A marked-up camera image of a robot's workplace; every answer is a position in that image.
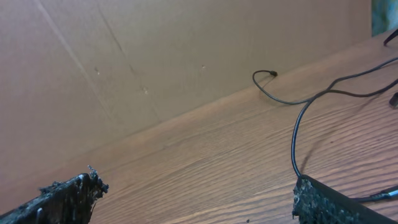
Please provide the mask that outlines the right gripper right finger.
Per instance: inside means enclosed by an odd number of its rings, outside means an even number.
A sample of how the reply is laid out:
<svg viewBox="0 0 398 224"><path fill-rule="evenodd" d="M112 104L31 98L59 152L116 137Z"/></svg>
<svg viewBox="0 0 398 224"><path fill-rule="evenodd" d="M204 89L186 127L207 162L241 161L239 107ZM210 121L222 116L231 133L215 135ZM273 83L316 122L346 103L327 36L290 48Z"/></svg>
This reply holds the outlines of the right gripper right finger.
<svg viewBox="0 0 398 224"><path fill-rule="evenodd" d="M300 224L397 224L363 205L395 198L396 186L368 197L349 198L307 175L301 175L294 188L292 216L298 217Z"/></svg>

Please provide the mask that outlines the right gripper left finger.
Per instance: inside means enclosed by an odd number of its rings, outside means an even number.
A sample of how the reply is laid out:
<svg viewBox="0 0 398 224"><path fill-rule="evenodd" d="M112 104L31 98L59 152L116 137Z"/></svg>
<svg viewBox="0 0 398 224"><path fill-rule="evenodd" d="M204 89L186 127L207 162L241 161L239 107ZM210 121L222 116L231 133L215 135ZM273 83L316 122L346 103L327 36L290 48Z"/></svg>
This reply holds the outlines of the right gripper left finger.
<svg viewBox="0 0 398 224"><path fill-rule="evenodd" d="M40 195L1 215L1 224L88 224L98 199L108 192L94 168L40 188Z"/></svg>

